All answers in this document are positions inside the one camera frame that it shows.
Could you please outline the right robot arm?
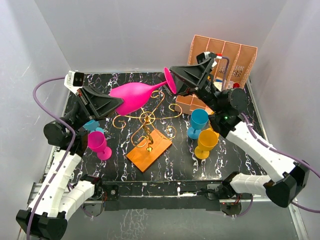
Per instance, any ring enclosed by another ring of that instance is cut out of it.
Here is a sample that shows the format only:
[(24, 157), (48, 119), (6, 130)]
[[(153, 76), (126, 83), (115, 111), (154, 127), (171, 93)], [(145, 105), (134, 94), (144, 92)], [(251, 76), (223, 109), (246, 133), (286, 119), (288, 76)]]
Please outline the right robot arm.
[(196, 65), (172, 66), (169, 76), (185, 88), (180, 95), (196, 95), (214, 113), (208, 117), (213, 130), (240, 147), (266, 172), (265, 175), (231, 173), (216, 189), (217, 195), (233, 199), (239, 194), (267, 196), (286, 208), (306, 186), (310, 167), (272, 147), (253, 129), (244, 114), (248, 99), (242, 88), (219, 90), (210, 80), (214, 60)]

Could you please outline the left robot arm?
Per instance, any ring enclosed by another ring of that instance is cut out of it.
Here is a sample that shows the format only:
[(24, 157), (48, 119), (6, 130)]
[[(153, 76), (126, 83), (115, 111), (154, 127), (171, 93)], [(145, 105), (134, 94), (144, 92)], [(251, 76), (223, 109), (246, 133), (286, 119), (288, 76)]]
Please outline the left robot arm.
[(76, 89), (78, 100), (62, 117), (47, 123), (43, 133), (50, 145), (58, 147), (41, 188), (26, 210), (19, 210), (16, 221), (26, 238), (60, 240), (66, 232), (68, 220), (91, 198), (103, 195), (100, 177), (86, 174), (65, 194), (71, 175), (82, 160), (88, 146), (90, 132), (81, 128), (89, 121), (103, 120), (123, 104), (123, 99), (103, 94), (85, 86)]

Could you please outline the magenta wine glass front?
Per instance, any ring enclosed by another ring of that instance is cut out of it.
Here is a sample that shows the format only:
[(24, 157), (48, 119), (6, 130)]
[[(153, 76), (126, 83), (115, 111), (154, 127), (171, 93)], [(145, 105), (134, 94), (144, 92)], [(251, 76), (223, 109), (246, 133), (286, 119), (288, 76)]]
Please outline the magenta wine glass front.
[(108, 160), (112, 155), (112, 150), (107, 146), (105, 135), (100, 131), (93, 131), (88, 134), (87, 146), (97, 154), (101, 161)]

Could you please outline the magenta wine glass back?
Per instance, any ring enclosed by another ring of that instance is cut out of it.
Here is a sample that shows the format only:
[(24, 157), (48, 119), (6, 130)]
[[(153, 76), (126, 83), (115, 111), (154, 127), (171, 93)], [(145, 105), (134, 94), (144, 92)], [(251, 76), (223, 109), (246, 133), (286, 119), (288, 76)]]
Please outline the magenta wine glass back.
[(165, 81), (161, 83), (148, 85), (141, 82), (130, 82), (112, 89), (109, 95), (123, 100), (123, 103), (115, 111), (121, 116), (137, 111), (148, 102), (152, 92), (163, 85), (168, 85), (171, 92), (176, 94), (177, 88), (170, 70), (167, 67), (163, 70)]

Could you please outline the magenta wine glass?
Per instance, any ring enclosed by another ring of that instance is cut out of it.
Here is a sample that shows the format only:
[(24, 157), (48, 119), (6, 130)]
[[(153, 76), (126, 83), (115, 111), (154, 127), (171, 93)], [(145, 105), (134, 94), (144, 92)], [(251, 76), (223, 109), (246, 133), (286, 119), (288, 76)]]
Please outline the magenta wine glass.
[(177, 88), (170, 70), (167, 67), (163, 70), (165, 81), (161, 83), (148, 85), (141, 82), (130, 82), (112, 89), (109, 95), (123, 100), (123, 103), (115, 111), (121, 116), (137, 111), (148, 102), (152, 92), (163, 85), (168, 85), (171, 92), (176, 94)]
[(100, 131), (93, 131), (88, 134), (87, 146), (97, 154), (101, 161), (108, 160), (112, 155), (112, 150), (107, 146), (105, 135)]

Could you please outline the light blue wine glass back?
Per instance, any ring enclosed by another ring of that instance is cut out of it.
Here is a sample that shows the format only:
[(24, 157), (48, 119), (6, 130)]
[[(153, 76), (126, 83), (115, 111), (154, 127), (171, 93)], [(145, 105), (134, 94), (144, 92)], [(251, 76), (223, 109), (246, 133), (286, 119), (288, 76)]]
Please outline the light blue wine glass back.
[(104, 133), (104, 130), (100, 127), (100, 123), (97, 120), (90, 120), (83, 125), (83, 128), (90, 133), (92, 132), (101, 132)]

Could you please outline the blue wine glass front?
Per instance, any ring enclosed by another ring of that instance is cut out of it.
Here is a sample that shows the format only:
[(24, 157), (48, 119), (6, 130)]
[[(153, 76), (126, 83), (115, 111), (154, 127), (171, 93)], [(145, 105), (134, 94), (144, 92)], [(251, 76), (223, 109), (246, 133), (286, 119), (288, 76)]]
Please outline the blue wine glass front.
[(190, 116), (190, 127), (187, 130), (187, 136), (193, 140), (198, 139), (208, 120), (209, 115), (204, 109), (195, 109)]

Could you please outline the yellow wine glass back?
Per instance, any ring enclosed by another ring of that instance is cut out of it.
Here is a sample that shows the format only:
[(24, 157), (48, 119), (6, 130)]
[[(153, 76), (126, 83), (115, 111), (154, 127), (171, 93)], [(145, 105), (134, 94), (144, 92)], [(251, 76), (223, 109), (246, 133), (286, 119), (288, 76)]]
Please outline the yellow wine glass back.
[(210, 151), (218, 144), (219, 138), (217, 134), (210, 130), (203, 130), (197, 140), (197, 147), (194, 154), (198, 159), (204, 160), (209, 157)]

